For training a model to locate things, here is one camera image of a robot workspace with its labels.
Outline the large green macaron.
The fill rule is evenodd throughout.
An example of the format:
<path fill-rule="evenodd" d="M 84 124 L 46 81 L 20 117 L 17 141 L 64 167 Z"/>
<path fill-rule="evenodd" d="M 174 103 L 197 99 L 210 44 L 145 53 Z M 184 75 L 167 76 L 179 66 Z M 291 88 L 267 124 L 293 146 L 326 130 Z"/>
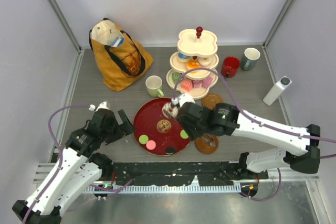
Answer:
<path fill-rule="evenodd" d="M 139 143 L 140 144 L 146 144 L 149 141 L 149 137 L 145 134 L 140 135 L 139 137 Z"/>

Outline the metal serving tongs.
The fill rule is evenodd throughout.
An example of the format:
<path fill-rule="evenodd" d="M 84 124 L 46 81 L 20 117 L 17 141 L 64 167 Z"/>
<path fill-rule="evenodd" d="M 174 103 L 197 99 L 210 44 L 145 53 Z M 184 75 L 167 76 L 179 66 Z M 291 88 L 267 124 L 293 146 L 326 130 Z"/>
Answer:
<path fill-rule="evenodd" d="M 205 134 L 201 137 L 202 141 L 208 144 L 211 147 L 215 147 L 215 140 L 208 134 Z"/>

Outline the pink layered cake slice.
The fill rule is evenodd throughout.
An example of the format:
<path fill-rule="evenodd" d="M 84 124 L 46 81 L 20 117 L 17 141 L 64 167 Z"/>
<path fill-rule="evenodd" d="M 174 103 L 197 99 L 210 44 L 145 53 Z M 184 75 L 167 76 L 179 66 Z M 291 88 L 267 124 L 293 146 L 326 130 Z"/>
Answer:
<path fill-rule="evenodd" d="M 208 76 L 203 80 L 202 86 L 204 88 L 208 88 L 211 85 L 212 81 L 213 81 L 213 78 L 211 76 Z"/>

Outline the magenta swirl roll cake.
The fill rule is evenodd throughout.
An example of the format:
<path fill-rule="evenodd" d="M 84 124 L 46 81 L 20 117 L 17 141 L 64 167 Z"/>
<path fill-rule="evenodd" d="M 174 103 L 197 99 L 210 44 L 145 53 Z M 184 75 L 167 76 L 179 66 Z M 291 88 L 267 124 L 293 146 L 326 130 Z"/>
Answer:
<path fill-rule="evenodd" d="M 193 88 L 200 88 L 202 86 L 203 81 L 202 80 L 193 80 Z"/>

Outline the white chocolate sprinkle donut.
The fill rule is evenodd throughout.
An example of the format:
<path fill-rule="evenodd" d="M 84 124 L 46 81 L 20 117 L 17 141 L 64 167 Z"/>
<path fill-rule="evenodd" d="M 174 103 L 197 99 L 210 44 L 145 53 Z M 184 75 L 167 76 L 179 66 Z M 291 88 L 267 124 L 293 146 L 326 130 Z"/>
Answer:
<path fill-rule="evenodd" d="M 163 115 L 168 119 L 175 119 L 178 115 L 179 106 L 172 102 L 166 103 L 162 108 Z"/>

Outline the salmon pink swirl roll cake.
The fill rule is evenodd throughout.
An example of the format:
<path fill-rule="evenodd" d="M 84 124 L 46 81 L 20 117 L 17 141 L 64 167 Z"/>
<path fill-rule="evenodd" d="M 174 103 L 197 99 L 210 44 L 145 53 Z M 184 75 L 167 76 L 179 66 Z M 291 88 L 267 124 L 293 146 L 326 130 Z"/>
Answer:
<path fill-rule="evenodd" d="M 193 88 L 193 83 L 189 79 L 183 79 L 181 81 L 181 88 L 185 90 L 186 92 L 190 92 Z"/>

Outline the white frosted donut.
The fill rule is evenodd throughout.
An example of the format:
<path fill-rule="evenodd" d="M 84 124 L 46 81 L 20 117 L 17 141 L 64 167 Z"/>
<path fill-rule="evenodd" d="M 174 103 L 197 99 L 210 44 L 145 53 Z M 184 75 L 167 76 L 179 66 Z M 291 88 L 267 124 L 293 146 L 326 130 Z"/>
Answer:
<path fill-rule="evenodd" d="M 210 66 L 212 62 L 211 58 L 199 58 L 198 61 L 199 61 L 199 64 L 203 67 Z"/>

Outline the orange glazed donut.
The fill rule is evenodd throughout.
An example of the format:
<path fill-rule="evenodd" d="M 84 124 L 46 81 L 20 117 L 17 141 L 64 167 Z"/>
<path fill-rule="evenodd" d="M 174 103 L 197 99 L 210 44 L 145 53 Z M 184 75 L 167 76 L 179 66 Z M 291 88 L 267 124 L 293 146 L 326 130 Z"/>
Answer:
<path fill-rule="evenodd" d="M 199 68 L 201 65 L 199 64 L 199 62 L 197 60 L 189 60 L 187 63 L 186 63 L 186 68 L 188 70 L 191 70 L 191 69 L 195 69 L 195 68 Z"/>

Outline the blue frosted donut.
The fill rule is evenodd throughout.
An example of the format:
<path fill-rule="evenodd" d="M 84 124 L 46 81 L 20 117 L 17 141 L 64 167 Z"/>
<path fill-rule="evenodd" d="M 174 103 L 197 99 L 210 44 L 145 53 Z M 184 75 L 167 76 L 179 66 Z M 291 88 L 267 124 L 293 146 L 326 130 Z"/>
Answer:
<path fill-rule="evenodd" d="M 179 52 L 178 55 L 177 55 L 177 59 L 178 59 L 178 61 L 180 61 L 182 63 L 186 63 L 186 62 L 189 61 L 190 57 Z"/>

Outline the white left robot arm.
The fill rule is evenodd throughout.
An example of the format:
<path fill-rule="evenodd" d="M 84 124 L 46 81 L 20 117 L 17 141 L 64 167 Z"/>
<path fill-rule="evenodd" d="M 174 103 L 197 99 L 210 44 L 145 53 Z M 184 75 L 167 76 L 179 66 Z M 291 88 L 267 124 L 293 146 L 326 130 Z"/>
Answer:
<path fill-rule="evenodd" d="M 94 181 L 107 180 L 112 160 L 97 152 L 102 143 L 110 144 L 134 133 L 135 127 L 123 110 L 122 123 L 105 105 L 96 109 L 84 127 L 73 131 L 59 159 L 45 180 L 26 200 L 17 200 L 12 210 L 22 223 L 60 223 L 63 214 Z"/>

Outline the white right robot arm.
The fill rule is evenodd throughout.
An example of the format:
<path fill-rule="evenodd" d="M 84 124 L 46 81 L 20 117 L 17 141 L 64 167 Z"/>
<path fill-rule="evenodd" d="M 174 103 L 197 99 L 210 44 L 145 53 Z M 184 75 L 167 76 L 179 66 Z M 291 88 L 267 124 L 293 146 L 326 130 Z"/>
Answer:
<path fill-rule="evenodd" d="M 304 174 L 315 174 L 320 166 L 318 144 L 305 138 L 309 130 L 291 128 L 239 111 L 236 106 L 219 103 L 213 109 L 186 102 L 176 117 L 188 136 L 195 140 L 204 134 L 215 136 L 239 136 L 273 145 L 274 148 L 240 155 L 237 172 L 242 178 L 268 169 L 289 167 Z"/>

